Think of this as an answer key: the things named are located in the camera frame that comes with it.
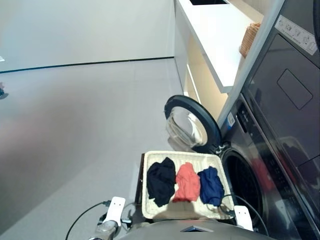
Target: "white shelf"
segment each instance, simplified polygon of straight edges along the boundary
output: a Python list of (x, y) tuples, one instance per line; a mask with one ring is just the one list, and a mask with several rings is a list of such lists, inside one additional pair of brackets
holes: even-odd
[(239, 52), (247, 26), (253, 22), (232, 4), (192, 5), (178, 0), (194, 39), (221, 93), (231, 91), (243, 56)]

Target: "floor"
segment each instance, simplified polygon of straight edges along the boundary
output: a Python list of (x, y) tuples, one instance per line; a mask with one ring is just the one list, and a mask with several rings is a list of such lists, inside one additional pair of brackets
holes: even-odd
[[(182, 94), (174, 59), (4, 73), (0, 82), (0, 240), (65, 239), (88, 207), (133, 202), (141, 153), (171, 150), (164, 105)], [(69, 240), (92, 237), (105, 210), (88, 212)]]

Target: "white wicker basket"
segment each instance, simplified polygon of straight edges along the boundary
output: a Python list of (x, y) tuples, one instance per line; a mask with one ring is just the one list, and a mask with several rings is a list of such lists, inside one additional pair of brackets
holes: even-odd
[[(217, 169), (218, 176), (224, 188), (224, 194), (230, 194), (229, 185), (223, 169), (221, 159), (217, 155), (202, 154), (193, 152), (180, 151), (149, 151), (144, 154), (143, 164), (143, 184), (142, 184), (142, 214), (147, 219), (229, 219), (229, 215), (222, 212), (220, 207), (211, 204), (203, 204), (200, 197), (197, 201), (192, 202), (172, 202), (173, 195), (169, 204), (158, 207), (154, 199), (149, 199), (147, 191), (147, 171), (153, 163), (161, 163), (166, 157), (170, 158), (175, 165), (175, 173), (177, 174), (180, 166), (189, 162), (193, 165), (196, 173), (212, 166)], [(234, 209), (234, 202), (231, 196), (227, 196), (222, 200), (222, 206), (227, 209)]]

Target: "open washer door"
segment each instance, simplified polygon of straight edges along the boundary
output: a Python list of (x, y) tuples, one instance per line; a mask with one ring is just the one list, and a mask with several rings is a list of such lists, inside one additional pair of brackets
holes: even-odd
[(222, 143), (221, 131), (210, 113), (184, 95), (174, 95), (164, 106), (169, 143), (176, 151), (215, 154)]

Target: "wicker basket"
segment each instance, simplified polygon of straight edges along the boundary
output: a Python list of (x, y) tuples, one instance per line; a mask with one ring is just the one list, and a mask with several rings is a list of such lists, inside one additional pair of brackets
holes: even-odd
[[(153, 199), (149, 199), (147, 191), (147, 171), (155, 162), (161, 163), (166, 157), (170, 158), (175, 165), (175, 171), (178, 172), (182, 164), (189, 162), (193, 165), (194, 171), (200, 172), (212, 166), (217, 169), (218, 176), (224, 188), (224, 194), (230, 194), (230, 188), (227, 182), (225, 171), (221, 159), (217, 155), (202, 154), (180, 151), (149, 151), (144, 155), (143, 164), (143, 182), (142, 182), (142, 214), (147, 219), (230, 219), (231, 217), (222, 212), (220, 207), (211, 204), (203, 204), (200, 197), (192, 202), (172, 203), (174, 195), (169, 204), (158, 207)], [(234, 202), (231, 196), (222, 200), (221, 206), (227, 209), (234, 209)]]
[(241, 47), (239, 50), (244, 57), (248, 55), (251, 45), (254, 42), (257, 32), (259, 30), (259, 27), (260, 27), (260, 23), (251, 23), (250, 26), (246, 28), (246, 31), (241, 43)]

